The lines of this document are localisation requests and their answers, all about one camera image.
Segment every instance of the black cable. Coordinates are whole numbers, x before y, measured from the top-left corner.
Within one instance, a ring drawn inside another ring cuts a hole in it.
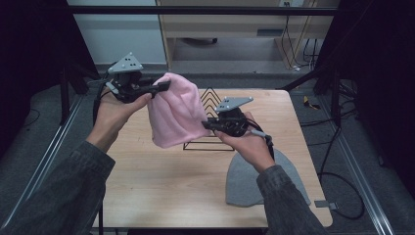
[[[296,63],[298,64],[298,67],[304,67],[304,66],[307,66],[307,65],[302,65],[302,64],[300,64],[300,63],[299,63],[299,62],[297,62],[297,60],[296,60],[296,55],[295,55],[295,53],[294,53],[294,47],[293,47],[293,44],[292,44],[292,42],[291,42],[291,37],[290,37],[290,34],[289,34],[289,32],[288,32],[288,22],[289,22],[289,19],[290,19],[290,16],[287,16],[286,25],[285,25],[285,28],[284,28],[283,34],[281,35],[281,47],[282,47],[282,49],[283,49],[284,55],[285,55],[285,56],[286,56],[286,58],[287,58],[287,62],[288,62],[288,64],[289,64],[290,68],[293,68],[293,66],[291,65],[290,60],[288,60],[288,55],[287,55],[287,52],[285,51],[285,48],[284,48],[284,35],[285,35],[285,33],[287,32],[288,41],[290,42],[290,47],[291,47],[291,51],[292,51],[292,53],[293,53],[293,59],[294,59],[294,62],[296,62]]]
[[[353,114],[354,112],[356,112],[356,109],[352,109],[350,111],[342,113],[341,117],[343,118],[347,115]],[[329,122],[331,120],[334,120],[334,119],[333,118],[328,118],[328,119],[323,119],[323,120],[312,120],[312,121],[300,122],[300,126],[301,127],[314,126],[314,125],[322,124],[322,123],[325,123],[325,122]]]
[[[287,5],[286,5],[286,4],[284,4],[284,6],[286,6],[286,7],[291,7],[291,6],[290,6],[290,3],[287,3]],[[297,63],[297,65],[298,65],[298,67],[299,67],[299,68],[301,68],[301,67],[305,67],[305,66],[308,66],[308,65],[304,65],[304,64],[299,63],[299,62],[297,61],[297,59],[296,59],[296,54],[294,53],[293,43],[292,43],[292,41],[291,41],[290,33],[289,33],[289,30],[288,30],[288,22],[289,22],[289,19],[290,19],[290,16],[287,16],[286,25],[285,25],[285,27],[284,27],[283,34],[281,35],[281,47],[282,47],[282,49],[283,49],[284,55],[285,55],[285,56],[286,56],[286,58],[287,58],[287,62],[288,62],[288,64],[289,64],[290,68],[293,68],[293,66],[291,65],[290,60],[288,60],[288,55],[287,55],[287,52],[285,51],[285,48],[284,48],[284,35],[285,35],[285,33],[287,32],[287,37],[288,37],[288,41],[289,41],[289,43],[290,43],[291,52],[293,53],[293,59],[294,59],[294,62],[295,62],[295,63]],[[306,26],[306,23],[304,24],[304,27],[302,28],[302,32],[301,32],[301,34],[303,34],[303,33],[304,33],[304,31],[305,31],[305,26]]]
[[[335,139],[338,137],[340,131],[341,131],[341,128],[338,127],[336,129],[335,134],[332,137],[332,140],[330,141],[329,147],[326,151],[326,155],[324,156],[323,164],[321,165],[319,172],[323,172],[324,166],[326,165],[327,159],[329,158],[330,150],[332,149],[333,143],[335,142]],[[321,176],[322,175],[319,175],[319,177],[318,177],[318,181],[320,181],[320,183],[321,183]]]
[[[37,113],[37,116],[36,116],[36,118],[33,121],[31,121],[31,122],[29,122],[27,124],[24,124],[23,127],[30,126],[30,125],[34,124],[37,120],[39,120],[40,112],[38,110],[35,110],[35,109],[30,109],[30,110],[36,112]]]
[[[95,100],[94,100],[94,106],[92,108],[92,123],[93,124],[95,124],[95,120],[97,120],[98,109],[100,108],[100,104],[101,104],[101,98],[102,96],[105,95],[105,94],[101,95],[101,93],[104,90],[104,86],[105,86],[105,83],[102,83],[100,85],[100,87],[98,88],[97,96],[95,97]]]
[[[337,177],[337,178],[340,178],[343,182],[345,182],[346,184],[348,184],[348,186],[350,186],[350,187],[353,189],[353,191],[357,194],[357,197],[359,198],[359,201],[360,201],[360,212],[359,212],[359,214],[358,214],[358,215],[356,215],[356,216],[345,215],[344,213],[339,212],[339,210],[333,210],[333,212],[337,213],[337,214],[338,214],[338,215],[340,215],[341,217],[344,217],[344,218],[347,218],[347,219],[350,219],[350,220],[357,220],[357,219],[361,218],[361,217],[364,215],[364,202],[363,202],[363,198],[362,198],[362,196],[360,195],[360,193],[359,193],[359,191],[357,190],[357,188],[356,188],[356,187],[354,187],[354,186],[350,183],[350,181],[348,181],[348,180],[347,180],[347,179],[345,179],[344,177],[342,177],[342,176],[340,176],[340,175],[338,175],[338,174],[332,173],[332,172],[320,172],[320,173],[317,173],[317,175],[319,175],[320,177],[321,177],[322,175],[331,175],[331,176],[335,176],[335,177]]]
[[[330,144],[330,141],[322,142],[322,143],[316,143],[316,144],[307,144],[307,146],[310,147],[310,146],[324,145],[324,144]]]
[[[104,93],[104,94],[102,94],[102,96],[100,97],[100,100],[105,96],[105,95],[107,95],[108,93],[111,93],[111,91],[107,91],[106,93]]]
[[[344,177],[342,177],[342,176],[340,176],[340,175],[338,175],[338,174],[332,173],[332,172],[325,172],[325,171],[324,171],[324,166],[325,166],[325,164],[326,164],[326,162],[327,162],[327,159],[328,159],[328,157],[329,157],[330,150],[331,150],[331,148],[332,148],[332,146],[333,146],[334,141],[336,140],[336,138],[337,138],[337,137],[338,137],[338,135],[340,134],[340,131],[341,131],[341,128],[340,128],[340,127],[338,127],[338,128],[336,129],[335,134],[334,134],[334,135],[333,135],[333,137],[332,137],[332,140],[329,142],[329,143],[330,143],[330,145],[329,145],[329,147],[328,147],[328,149],[327,149],[327,151],[326,151],[326,155],[325,155],[325,157],[324,157],[323,164],[321,165],[321,167],[320,167],[320,171],[317,173],[317,175],[318,175],[318,180],[319,180],[320,184],[321,184],[321,181],[322,181],[322,177],[323,177],[323,175],[331,175],[331,176],[335,176],[335,177],[340,178],[342,181],[344,181],[347,185],[349,185],[349,186],[350,186],[350,187],[354,190],[354,192],[356,193],[357,197],[359,198],[360,205],[361,205],[359,214],[358,214],[358,215],[356,215],[356,216],[349,216],[349,215],[346,215],[346,214],[344,214],[344,213],[339,212],[338,210],[334,210],[334,212],[335,212],[335,213],[337,213],[338,215],[340,215],[341,217],[344,217],[344,218],[347,218],[347,219],[350,219],[350,220],[357,220],[357,219],[359,219],[360,217],[362,217],[362,216],[364,215],[364,203],[363,203],[363,199],[362,199],[362,197],[361,197],[360,193],[358,192],[358,190],[356,189],[356,187],[354,187],[354,186],[353,186],[353,185],[352,185],[352,184],[351,184],[348,180],[346,180]]]
[[[252,126],[253,128],[255,128],[255,129],[257,129],[257,130],[259,130],[259,131],[261,131],[262,133],[264,133],[266,136],[264,137],[264,139],[265,139],[265,143],[266,143],[266,145],[268,146],[268,151],[269,151],[269,154],[271,155],[271,158],[272,159],[274,159],[274,144],[272,143],[272,137],[271,136],[269,136],[269,135],[267,135],[263,130],[262,130],[262,128],[259,126],[259,124],[258,123],[256,123],[256,121],[254,121],[253,119],[249,119],[249,118],[247,118],[247,122],[248,122],[248,124],[250,125],[250,126]]]

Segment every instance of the wire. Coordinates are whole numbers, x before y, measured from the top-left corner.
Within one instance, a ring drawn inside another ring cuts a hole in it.
[[[312,2],[311,7],[313,7],[313,6],[314,6],[315,1],[316,1],[316,0],[314,0],[314,1]],[[287,2],[286,4],[284,4],[284,6],[286,6],[286,7],[291,7],[289,2]],[[285,51],[285,48],[284,48],[284,35],[285,35],[285,33],[287,32],[287,37],[288,37],[288,41],[289,41],[289,43],[290,43],[291,52],[293,53],[293,59],[294,59],[294,62],[295,62],[295,63],[297,63],[297,67],[300,67],[300,68],[301,68],[301,67],[308,66],[308,64],[301,64],[301,63],[299,63],[299,62],[297,61],[297,59],[296,59],[296,54],[294,53],[293,43],[292,43],[292,41],[291,41],[290,33],[289,33],[289,30],[288,30],[288,22],[289,22],[289,20],[290,20],[290,16],[287,16],[286,25],[285,25],[285,27],[284,27],[283,34],[281,35],[281,47],[282,47],[282,49],[283,49],[284,55],[285,55],[285,56],[286,56],[286,58],[287,58],[287,62],[288,62],[288,64],[289,64],[290,68],[294,68],[294,66],[292,66],[292,64],[291,64],[290,60],[288,60],[288,55],[287,55],[287,52]],[[304,31],[305,31],[305,26],[306,26],[306,23],[304,24],[304,27],[302,28],[302,32],[301,32],[301,34],[303,34],[303,33],[304,33]]]
[[[356,111],[357,111],[357,109],[352,109],[350,111],[342,113],[341,117],[342,118],[344,118],[344,117],[348,118],[349,115],[354,115]],[[331,120],[334,120],[334,119],[333,118],[328,118],[328,119],[322,119],[322,120],[305,121],[305,122],[300,122],[300,126],[301,127],[314,126],[314,125],[322,124],[322,123],[325,123],[325,122],[329,122]]]
[[[310,146],[324,145],[324,144],[330,144],[330,141],[322,142],[322,143],[316,143],[316,144],[307,144],[307,146],[310,147]]]
[[[354,111],[355,111],[355,109],[353,109],[351,111],[348,111],[348,112],[344,113],[343,116],[344,115],[347,115],[347,114],[350,114],[351,112],[354,112]],[[331,175],[331,176],[340,178],[340,180],[342,180],[343,182],[345,182],[348,186],[350,186],[353,189],[353,191],[356,193],[357,197],[359,198],[360,205],[361,205],[360,206],[360,211],[359,211],[358,215],[355,215],[355,216],[346,215],[346,214],[340,212],[339,210],[334,210],[334,212],[337,213],[339,216],[344,217],[346,219],[357,220],[357,219],[359,219],[360,217],[362,217],[364,215],[364,211],[365,211],[364,202],[363,202],[363,199],[362,199],[359,191],[356,189],[356,187],[354,187],[351,184],[351,182],[349,182],[348,180],[346,180],[344,177],[342,177],[342,176],[340,176],[338,174],[332,173],[332,172],[326,172],[326,171],[324,171],[324,166],[326,165],[326,162],[327,162],[327,160],[329,158],[330,150],[332,149],[333,143],[335,142],[336,138],[339,136],[341,130],[342,129],[340,127],[338,127],[336,129],[336,132],[333,135],[333,137],[332,137],[332,139],[331,139],[330,142],[320,143],[320,144],[327,144],[328,143],[329,144],[329,147],[327,148],[326,155],[324,156],[323,163],[320,166],[320,170],[319,170],[319,172],[317,172],[317,175],[318,175],[318,180],[319,180],[320,184],[322,182],[323,175]]]
[[[111,91],[107,91],[106,93],[102,94],[102,96],[100,97],[100,99],[102,99],[105,95],[107,95],[108,93],[111,93]]]
[[[27,126],[30,126],[30,125],[34,124],[40,118],[40,112],[38,110],[35,110],[35,109],[30,109],[30,110],[36,112],[37,113],[37,116],[34,118],[33,121],[31,121],[31,122],[29,122],[27,124],[24,124],[23,127],[27,127]]]
[[[321,177],[322,175],[330,175],[330,176],[335,176],[335,177],[337,177],[337,178],[340,178],[343,182],[345,182],[346,184],[348,184],[348,186],[350,186],[350,187],[353,189],[353,191],[357,194],[357,197],[359,198],[359,201],[360,201],[360,212],[359,212],[359,214],[358,214],[358,215],[356,215],[356,216],[345,215],[344,213],[339,212],[339,210],[333,210],[333,212],[337,213],[337,214],[338,214],[338,215],[340,215],[341,217],[344,217],[344,218],[347,218],[347,219],[350,219],[350,220],[357,220],[357,219],[361,218],[361,217],[364,215],[364,202],[363,202],[363,198],[362,198],[362,196],[360,195],[359,191],[356,189],[356,187],[354,187],[354,186],[350,183],[350,181],[348,181],[348,180],[347,180],[347,179],[345,179],[344,177],[342,177],[342,176],[340,176],[340,175],[338,175],[338,174],[332,173],[332,172],[320,172],[320,173],[317,173],[317,174],[318,174],[320,177]]]
[[[329,158],[330,150],[332,149],[333,143],[335,142],[335,139],[338,137],[340,131],[341,131],[341,128],[338,127],[336,129],[335,134],[332,137],[332,140],[330,141],[330,145],[329,145],[329,147],[328,147],[328,149],[326,151],[326,155],[324,156],[323,164],[320,167],[320,172],[323,172],[324,166],[326,165],[327,159]],[[319,175],[319,177],[318,177],[318,181],[320,181],[320,182],[321,182],[321,176],[322,175]]]
[[[284,27],[283,34],[282,34],[282,36],[281,36],[281,47],[282,47],[282,49],[283,49],[284,55],[285,55],[285,56],[286,56],[286,58],[287,58],[287,62],[288,62],[288,64],[289,64],[290,68],[293,68],[294,66],[293,66],[293,65],[291,65],[290,60],[288,60],[288,55],[287,55],[287,52],[286,52],[286,50],[285,50],[285,48],[284,48],[284,35],[285,35],[285,34],[286,34],[286,32],[287,32],[288,41],[290,42],[290,47],[291,47],[291,52],[293,53],[293,59],[294,59],[294,62],[296,62],[296,63],[299,65],[299,67],[304,67],[304,66],[307,66],[307,65],[300,64],[300,63],[299,63],[299,62],[297,62],[297,60],[296,60],[296,54],[294,53],[293,43],[291,42],[290,33],[289,33],[289,31],[288,31],[288,22],[289,22],[289,19],[290,19],[290,16],[287,16],[286,25],[285,25],[285,27]]]

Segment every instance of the black metal frame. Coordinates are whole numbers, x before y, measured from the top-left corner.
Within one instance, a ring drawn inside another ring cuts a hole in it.
[[[198,6],[40,6],[40,11],[64,11],[72,14],[99,15],[248,15],[248,16],[338,16],[359,14],[355,9],[338,8],[289,8],[289,7],[198,7]],[[286,90],[295,88],[299,82],[309,78],[299,79],[285,86]],[[103,209],[99,212],[99,233],[103,234]]]

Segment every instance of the black curtain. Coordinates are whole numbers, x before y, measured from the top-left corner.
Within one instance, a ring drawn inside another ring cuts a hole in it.
[[[329,61],[332,65],[317,85],[323,91],[328,88],[333,70],[341,79],[355,81],[356,105],[380,158],[415,197],[415,1],[342,4],[363,2],[372,4],[361,18],[333,21],[317,67]]]
[[[44,10],[66,0],[4,0],[0,4],[0,156],[9,148],[30,110],[30,97],[60,83],[63,68],[77,93],[83,76],[98,77],[70,13]]]

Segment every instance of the wooden table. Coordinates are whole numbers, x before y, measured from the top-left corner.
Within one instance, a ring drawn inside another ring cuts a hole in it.
[[[273,137],[274,147],[293,162],[312,202],[311,210],[324,226],[330,226],[329,210],[314,206],[314,200],[325,198],[289,94],[215,91],[221,99],[254,97],[241,110],[250,111]],[[152,141],[146,108],[130,118],[109,155],[116,164],[107,181],[105,227],[267,227],[263,205],[237,208],[225,203],[226,173],[235,152],[183,151],[182,145],[159,148]]]

